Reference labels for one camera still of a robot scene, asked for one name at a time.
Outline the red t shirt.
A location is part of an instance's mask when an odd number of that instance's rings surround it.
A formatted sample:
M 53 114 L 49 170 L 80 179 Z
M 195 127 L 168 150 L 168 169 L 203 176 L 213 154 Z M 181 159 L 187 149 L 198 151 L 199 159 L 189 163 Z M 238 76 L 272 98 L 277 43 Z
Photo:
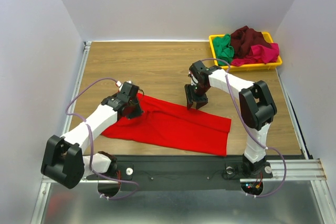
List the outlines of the red t shirt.
M 226 156 L 231 119 L 138 95 L 143 113 L 121 118 L 102 136 L 179 150 Z

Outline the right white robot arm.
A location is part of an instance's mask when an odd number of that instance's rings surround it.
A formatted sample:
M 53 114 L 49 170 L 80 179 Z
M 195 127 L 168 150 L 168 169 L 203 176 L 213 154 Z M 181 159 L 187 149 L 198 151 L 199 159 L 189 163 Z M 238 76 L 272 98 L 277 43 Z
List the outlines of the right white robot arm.
M 247 132 L 247 146 L 243 154 L 241 170 L 253 177 L 266 164 L 266 140 L 268 130 L 277 114 L 277 107 L 264 81 L 252 82 L 236 77 L 220 66 L 207 67 L 201 60 L 192 63 L 186 84 L 186 106 L 196 109 L 208 104 L 206 92 L 210 88 L 230 94 L 238 116 Z

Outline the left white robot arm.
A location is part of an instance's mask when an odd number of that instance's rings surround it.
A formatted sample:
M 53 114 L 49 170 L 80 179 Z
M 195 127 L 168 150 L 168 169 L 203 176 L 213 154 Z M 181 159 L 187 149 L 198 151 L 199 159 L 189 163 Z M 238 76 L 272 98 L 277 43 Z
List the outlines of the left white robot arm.
M 93 149 L 94 140 L 108 127 L 122 118 L 133 119 L 143 113 L 138 99 L 141 89 L 131 81 L 117 81 L 116 85 L 117 93 L 104 98 L 78 126 L 48 139 L 41 164 L 44 176 L 72 189 L 90 175 L 106 179 L 116 175 L 117 166 L 111 155 L 104 152 L 83 155 L 87 148 Z

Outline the green t shirt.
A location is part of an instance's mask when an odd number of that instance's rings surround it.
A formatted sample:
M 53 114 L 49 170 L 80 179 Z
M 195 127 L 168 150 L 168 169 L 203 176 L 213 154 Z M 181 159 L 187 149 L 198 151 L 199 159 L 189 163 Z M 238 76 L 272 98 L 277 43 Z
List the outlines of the green t shirt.
M 224 35 L 223 37 L 216 36 L 213 40 L 213 47 L 215 52 L 215 57 L 221 59 L 228 64 L 231 64 L 235 54 L 233 46 L 231 43 L 231 36 L 229 34 Z

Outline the yellow plastic bin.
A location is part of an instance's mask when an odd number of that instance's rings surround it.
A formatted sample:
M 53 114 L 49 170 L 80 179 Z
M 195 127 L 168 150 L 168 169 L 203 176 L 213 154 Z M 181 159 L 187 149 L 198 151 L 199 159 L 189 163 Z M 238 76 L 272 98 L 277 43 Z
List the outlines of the yellow plastic bin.
M 262 31 L 261 32 L 265 41 L 268 43 L 273 43 L 274 40 L 271 36 L 271 34 L 267 31 Z M 209 41 L 209 46 L 212 52 L 212 60 L 214 60 L 214 64 L 216 66 L 219 66 L 219 64 L 217 63 L 216 59 L 216 55 L 215 55 L 215 50 L 214 50 L 214 46 L 213 46 L 213 39 L 215 37 L 224 37 L 225 34 L 216 34 L 216 35 L 209 35 L 208 37 L 208 41 Z M 237 71 L 253 71 L 253 70 L 271 70 L 271 69 L 276 69 L 277 67 L 282 65 L 282 58 L 279 55 L 278 59 L 276 62 L 271 62 L 268 64 L 264 64 L 264 63 L 256 63 L 256 64 L 249 64 L 249 65 L 241 65 L 239 67 L 237 66 L 231 66 L 230 67 L 230 72 L 237 72 Z

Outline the maroon t shirt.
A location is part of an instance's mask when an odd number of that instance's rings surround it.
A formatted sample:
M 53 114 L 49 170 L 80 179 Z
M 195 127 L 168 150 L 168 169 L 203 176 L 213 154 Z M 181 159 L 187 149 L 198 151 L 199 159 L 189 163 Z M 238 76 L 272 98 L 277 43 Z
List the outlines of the maroon t shirt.
M 266 42 L 262 32 L 244 26 L 230 35 L 230 45 L 234 49 L 234 58 L 243 59 L 251 49 L 251 46 L 261 45 L 271 48 L 271 44 Z

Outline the magenta t shirt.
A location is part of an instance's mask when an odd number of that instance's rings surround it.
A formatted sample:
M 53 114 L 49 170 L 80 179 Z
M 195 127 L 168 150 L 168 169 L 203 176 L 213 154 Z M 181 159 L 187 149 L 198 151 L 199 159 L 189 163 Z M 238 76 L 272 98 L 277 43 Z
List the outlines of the magenta t shirt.
M 240 67 L 242 65 L 251 64 L 268 64 L 275 63 L 280 54 L 279 46 L 277 43 L 270 43 L 270 48 L 262 45 L 253 45 L 250 48 L 248 55 L 244 56 L 242 59 L 235 58 L 231 65 L 235 67 Z

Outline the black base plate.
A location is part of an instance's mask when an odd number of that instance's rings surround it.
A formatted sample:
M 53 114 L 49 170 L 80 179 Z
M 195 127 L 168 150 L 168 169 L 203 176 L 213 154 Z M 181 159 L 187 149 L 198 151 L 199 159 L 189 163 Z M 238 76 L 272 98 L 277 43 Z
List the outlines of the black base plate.
M 141 191 L 240 190 L 241 182 L 273 177 L 270 163 L 252 171 L 242 156 L 118 155 L 121 178 L 136 182 Z

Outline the aluminium frame rail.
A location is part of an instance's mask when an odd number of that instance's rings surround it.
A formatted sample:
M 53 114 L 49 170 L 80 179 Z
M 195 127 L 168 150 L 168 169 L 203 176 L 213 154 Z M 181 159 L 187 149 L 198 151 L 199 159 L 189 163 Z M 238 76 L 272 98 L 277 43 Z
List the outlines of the aluminium frame rail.
M 285 174 L 283 161 L 272 160 L 269 162 L 273 178 L 268 180 L 281 181 Z M 286 168 L 285 181 L 327 180 L 318 159 L 286 160 Z

